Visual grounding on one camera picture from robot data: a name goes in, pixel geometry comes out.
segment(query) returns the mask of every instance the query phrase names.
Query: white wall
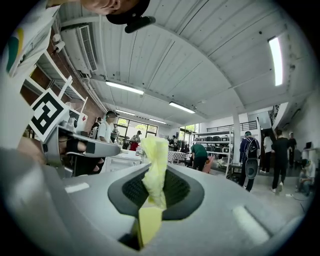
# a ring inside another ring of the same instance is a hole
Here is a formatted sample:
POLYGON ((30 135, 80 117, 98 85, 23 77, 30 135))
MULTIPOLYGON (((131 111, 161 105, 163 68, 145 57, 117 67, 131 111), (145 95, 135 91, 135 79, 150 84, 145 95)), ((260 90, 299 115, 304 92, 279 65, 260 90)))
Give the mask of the white wall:
POLYGON ((320 88, 312 93, 285 129, 285 136, 293 132, 297 149, 303 150, 307 142, 320 148, 320 88))
MULTIPOLYGON (((247 123, 248 122, 248 115, 247 113, 243 113, 239 115, 239 122, 241 123, 247 123)), ((229 126, 234 124, 234 118, 232 116, 228 116, 225 118, 213 120, 210 122, 202 122, 200 124, 200 132, 205 133, 207 132, 207 128, 213 128, 213 127, 220 127, 220 126, 229 126)))

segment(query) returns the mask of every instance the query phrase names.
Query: staircase railing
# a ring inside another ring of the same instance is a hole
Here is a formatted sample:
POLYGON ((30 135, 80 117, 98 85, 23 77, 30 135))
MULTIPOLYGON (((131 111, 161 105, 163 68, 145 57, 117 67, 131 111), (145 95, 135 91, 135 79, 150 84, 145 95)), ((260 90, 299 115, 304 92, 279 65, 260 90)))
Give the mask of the staircase railing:
MULTIPOLYGON (((224 125, 219 127, 212 127, 207 128, 207 132, 227 132, 229 129, 234 130, 235 127, 233 124, 224 125)), ((240 123, 240 131, 249 131, 249 130, 256 130, 258 129, 257 121, 250 121, 250 122, 242 122, 240 123)))
POLYGON ((277 117, 277 115, 278 115, 279 108, 280 108, 280 104, 279 104, 279 105, 274 105, 273 108, 272 108, 271 113, 269 114, 269 115, 270 115, 270 121, 271 121, 271 125, 272 125, 272 126, 274 125, 274 122, 275 122, 276 117, 277 117))

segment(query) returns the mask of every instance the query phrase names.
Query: yellow cloth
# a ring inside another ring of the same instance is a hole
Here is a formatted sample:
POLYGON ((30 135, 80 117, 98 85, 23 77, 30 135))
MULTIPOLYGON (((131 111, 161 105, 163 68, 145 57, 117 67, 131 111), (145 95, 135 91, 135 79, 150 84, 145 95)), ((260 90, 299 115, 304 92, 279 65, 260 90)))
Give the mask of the yellow cloth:
POLYGON ((149 193, 149 202, 166 209, 166 198, 163 192, 168 163, 168 141, 159 137, 147 137, 141 140, 141 147, 151 162, 149 171, 142 182, 149 193))

